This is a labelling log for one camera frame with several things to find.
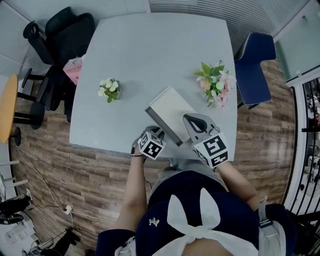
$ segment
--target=dark blue dress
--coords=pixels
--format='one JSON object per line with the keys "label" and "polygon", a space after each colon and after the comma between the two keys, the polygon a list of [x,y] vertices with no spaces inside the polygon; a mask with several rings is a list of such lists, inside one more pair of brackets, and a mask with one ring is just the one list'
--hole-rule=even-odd
{"label": "dark blue dress", "polygon": [[[259,248],[259,215],[237,195],[227,192],[217,181],[195,171],[184,171],[165,180],[152,194],[147,212],[140,220],[136,232],[125,229],[107,230],[98,235],[96,256],[114,256],[115,250],[135,236],[136,255],[152,256],[169,242],[184,236],[167,223],[171,195],[181,201],[189,225],[202,225],[200,191],[205,188],[218,205],[220,223],[214,229],[251,242]],[[279,222],[286,238],[286,255],[291,256],[297,238],[294,224],[281,204],[268,204],[266,216]],[[160,220],[157,226],[149,219]]]}

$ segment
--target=flower arrangement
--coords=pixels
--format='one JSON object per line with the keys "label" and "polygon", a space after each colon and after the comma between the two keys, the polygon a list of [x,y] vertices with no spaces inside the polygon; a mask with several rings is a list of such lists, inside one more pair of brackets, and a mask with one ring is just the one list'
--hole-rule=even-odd
{"label": "flower arrangement", "polygon": [[106,100],[110,103],[112,100],[117,100],[120,92],[120,82],[113,78],[100,81],[100,87],[98,90],[99,96],[108,97]]}
{"label": "flower arrangement", "polygon": [[236,83],[236,79],[225,70],[225,65],[220,60],[215,65],[207,65],[201,62],[202,70],[194,72],[198,76],[197,82],[200,82],[202,91],[207,95],[208,107],[212,103],[219,109],[224,107],[230,94],[230,89]]}

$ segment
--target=wooden floor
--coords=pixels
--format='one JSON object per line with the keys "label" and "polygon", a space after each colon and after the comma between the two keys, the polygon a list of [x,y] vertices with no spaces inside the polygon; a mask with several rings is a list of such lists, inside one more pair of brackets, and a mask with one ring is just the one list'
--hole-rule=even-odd
{"label": "wooden floor", "polygon": [[[233,164],[259,192],[268,196],[269,201],[281,203],[294,153],[294,100],[278,62],[268,61],[261,66],[272,100],[252,110],[246,106],[238,110]],[[19,98],[17,111],[28,113],[29,109],[30,103]],[[85,255],[85,249],[95,248],[97,234],[111,227],[119,215],[130,158],[69,145],[70,124],[63,115],[63,103],[58,110],[46,113],[40,129],[18,126],[22,134],[19,147],[22,156],[42,174],[60,203],[64,207],[71,205],[75,212],[106,219],[73,214],[74,228],[81,233],[81,242],[73,247],[74,252],[79,256]],[[21,160],[20,164],[13,166],[14,174],[18,179],[29,179],[27,186],[33,203],[42,207],[55,206],[40,176],[24,162],[13,145],[12,158]],[[146,179],[153,184],[160,169],[167,165],[166,160],[147,160],[144,169]],[[55,237],[72,225],[71,217],[57,207],[37,207],[27,213],[42,241]],[[67,255],[73,255],[71,248]]]}

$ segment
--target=railing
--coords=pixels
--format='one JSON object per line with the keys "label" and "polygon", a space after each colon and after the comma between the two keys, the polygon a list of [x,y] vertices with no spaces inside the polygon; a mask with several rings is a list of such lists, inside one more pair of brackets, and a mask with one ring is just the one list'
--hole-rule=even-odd
{"label": "railing", "polygon": [[320,78],[302,85],[306,109],[303,170],[289,214],[298,230],[296,254],[320,253]]}

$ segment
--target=pink flower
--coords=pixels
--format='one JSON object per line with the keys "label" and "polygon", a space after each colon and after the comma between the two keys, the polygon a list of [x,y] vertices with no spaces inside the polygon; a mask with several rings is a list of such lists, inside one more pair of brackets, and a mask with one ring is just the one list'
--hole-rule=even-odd
{"label": "pink flower", "polygon": [[230,92],[230,90],[229,90],[229,88],[228,88],[228,85],[227,85],[227,84],[224,84],[224,88],[223,88],[223,90],[222,90],[222,93],[227,94],[227,93],[229,93],[229,92]]}
{"label": "pink flower", "polygon": [[223,103],[226,102],[227,99],[228,99],[228,96],[229,96],[228,93],[223,93],[223,92],[220,93],[220,95],[219,95],[220,101],[223,102]]}
{"label": "pink flower", "polygon": [[229,75],[223,71],[219,71],[221,76],[220,76],[220,81],[224,83],[224,85],[230,86],[231,88],[235,85],[236,79],[232,76]]}
{"label": "pink flower", "polygon": [[202,91],[206,92],[211,89],[211,83],[209,83],[207,79],[203,79],[200,82],[200,87]]}
{"label": "pink flower", "polygon": [[223,102],[218,101],[217,106],[218,106],[218,109],[220,110],[221,113],[224,113],[226,111],[226,107]]}

